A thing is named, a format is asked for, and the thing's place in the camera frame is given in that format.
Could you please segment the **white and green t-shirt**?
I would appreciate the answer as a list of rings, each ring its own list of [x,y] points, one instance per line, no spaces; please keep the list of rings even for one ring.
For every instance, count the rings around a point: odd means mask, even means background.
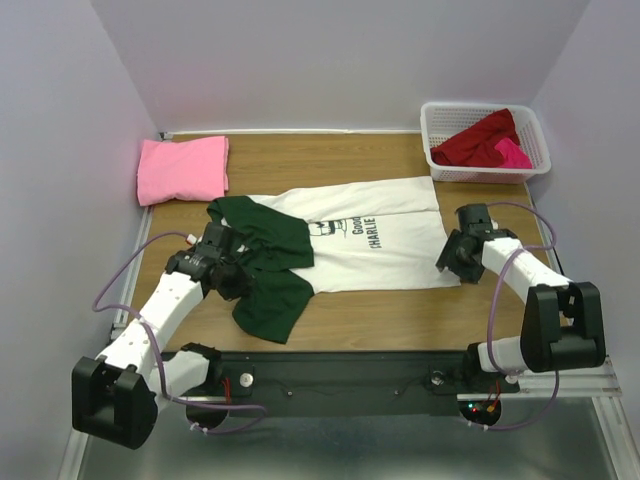
[[[207,213],[236,232],[232,257],[253,279],[233,319],[269,342],[286,343],[318,293],[460,284],[436,266],[447,235],[429,176],[221,197]]]

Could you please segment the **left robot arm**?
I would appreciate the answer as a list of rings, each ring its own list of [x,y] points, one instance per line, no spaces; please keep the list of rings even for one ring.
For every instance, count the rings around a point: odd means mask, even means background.
[[[218,222],[201,237],[188,236],[188,248],[172,255],[141,310],[130,309],[131,322],[96,357],[83,357],[71,373],[71,419],[79,432],[137,449],[171,403],[187,405],[195,388],[223,400],[213,411],[234,410],[232,384],[221,354],[189,343],[169,360],[162,351],[177,327],[211,291],[226,300],[248,294],[251,276],[239,265],[242,235]]]

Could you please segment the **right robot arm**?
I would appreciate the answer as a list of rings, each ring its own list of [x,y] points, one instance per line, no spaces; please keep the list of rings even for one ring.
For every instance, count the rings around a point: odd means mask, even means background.
[[[597,368],[606,359],[599,289],[575,282],[536,257],[537,246],[525,246],[509,229],[494,225],[486,204],[457,209],[454,229],[436,262],[464,284],[476,284],[487,271],[496,286],[509,286],[524,303],[521,332],[497,340],[489,335],[468,346],[460,366],[463,384],[482,390],[496,374],[515,377],[534,373]]]

